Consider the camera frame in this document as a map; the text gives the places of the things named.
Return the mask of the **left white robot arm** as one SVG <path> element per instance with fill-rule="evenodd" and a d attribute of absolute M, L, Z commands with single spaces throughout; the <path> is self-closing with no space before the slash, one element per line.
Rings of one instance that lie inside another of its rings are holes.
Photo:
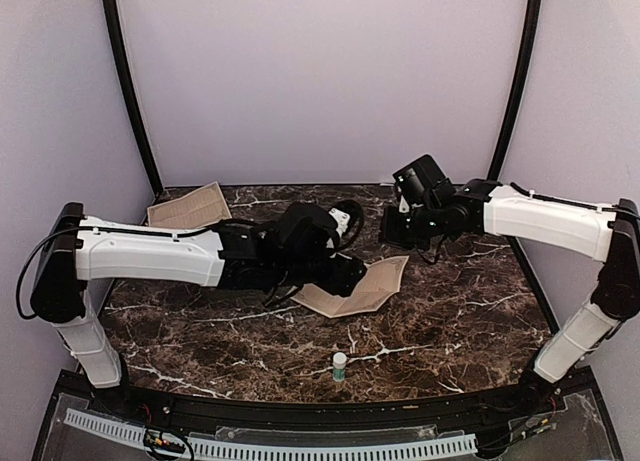
<path fill-rule="evenodd" d="M 90 384 L 120 417 L 141 408 L 140 393 L 126 383 L 126 365 L 107 340 L 86 286 L 98 279 L 176 281 L 221 290 L 278 289 L 312 284 L 330 295 L 350 296 L 367 267 L 344 254 L 363 224 L 358 204 L 325 210 L 293 203 L 276 219 L 258 223 L 230 218 L 195 229 L 114 223 L 71 202 L 50 234 L 30 253 L 35 264 L 29 313 L 50 323 L 79 362 Z"/>

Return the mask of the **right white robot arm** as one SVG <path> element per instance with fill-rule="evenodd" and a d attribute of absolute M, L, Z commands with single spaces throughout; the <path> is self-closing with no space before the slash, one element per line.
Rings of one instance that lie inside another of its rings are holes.
<path fill-rule="evenodd" d="M 385 209 L 379 239 L 408 250 L 464 233 L 524 238 L 580 253 L 601 263 L 587 300 L 533 360 L 510 394 L 521 415 L 534 413 L 581 358 L 639 313 L 639 215 L 627 199 L 589 204 L 526 191 L 516 184 L 474 179 L 443 182 L 418 194 L 400 186 L 398 206 Z"/>

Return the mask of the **right black frame post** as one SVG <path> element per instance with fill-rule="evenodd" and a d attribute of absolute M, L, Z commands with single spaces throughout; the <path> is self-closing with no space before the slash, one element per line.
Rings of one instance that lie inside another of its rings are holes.
<path fill-rule="evenodd" d="M 542 0 L 527 0 L 526 3 L 523 29 L 512 83 L 487 173 L 487 178 L 492 181 L 499 180 L 515 129 L 533 55 L 541 5 Z"/>

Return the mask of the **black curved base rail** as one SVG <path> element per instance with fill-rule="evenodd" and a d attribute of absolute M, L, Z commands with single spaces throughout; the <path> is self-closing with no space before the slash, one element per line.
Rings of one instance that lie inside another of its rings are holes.
<path fill-rule="evenodd" d="M 438 431 L 505 431 L 509 423 L 559 411 L 557 392 L 537 404 L 518 403 L 516 386 L 479 393 L 405 401 L 287 404 L 233 401 L 131 387 L 104 393 L 87 383 L 77 393 L 100 412 L 156 426 L 214 432 L 222 427 L 302 431 L 391 429 L 434 425 Z"/>

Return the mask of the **white green glue stick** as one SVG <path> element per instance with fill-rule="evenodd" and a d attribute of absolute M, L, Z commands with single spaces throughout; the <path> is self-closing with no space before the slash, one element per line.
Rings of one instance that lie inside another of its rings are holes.
<path fill-rule="evenodd" d="M 345 353 L 337 352 L 332 357 L 332 376 L 336 382 L 342 382 L 346 376 L 348 358 Z"/>

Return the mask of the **left black frame post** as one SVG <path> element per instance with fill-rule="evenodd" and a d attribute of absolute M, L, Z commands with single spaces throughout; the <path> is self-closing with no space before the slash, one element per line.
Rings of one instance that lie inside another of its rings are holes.
<path fill-rule="evenodd" d="M 125 47 L 124 32 L 120 20 L 118 2 L 117 0 L 101 1 L 112 57 L 129 124 L 151 190 L 155 196 L 158 196 L 164 191 L 164 186 L 152 153 L 151 144 L 144 126 L 142 112 L 134 87 L 133 76 Z"/>

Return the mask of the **beige lined letter paper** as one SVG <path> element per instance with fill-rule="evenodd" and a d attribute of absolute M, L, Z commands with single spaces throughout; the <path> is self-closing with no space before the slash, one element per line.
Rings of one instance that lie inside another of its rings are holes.
<path fill-rule="evenodd" d="M 330 295 L 315 285 L 305 285 L 292 297 L 297 304 L 329 319 L 376 312 L 399 293 L 409 257 L 394 256 L 367 266 L 366 275 L 349 297 Z"/>

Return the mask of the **black frame post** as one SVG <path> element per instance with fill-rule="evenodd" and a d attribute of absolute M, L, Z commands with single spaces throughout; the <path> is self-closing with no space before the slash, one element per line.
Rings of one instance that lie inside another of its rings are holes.
<path fill-rule="evenodd" d="M 512 83 L 487 173 L 487 178 L 492 181 L 499 180 L 515 129 L 533 55 L 541 5 L 542 0 L 527 0 L 526 3 L 523 29 Z"/>
<path fill-rule="evenodd" d="M 133 76 L 125 47 L 124 32 L 120 20 L 118 2 L 117 0 L 101 1 L 112 57 L 129 124 L 151 190 L 155 196 L 158 196 L 164 191 L 164 186 L 152 153 L 151 144 L 144 126 L 142 112 L 134 87 Z"/>

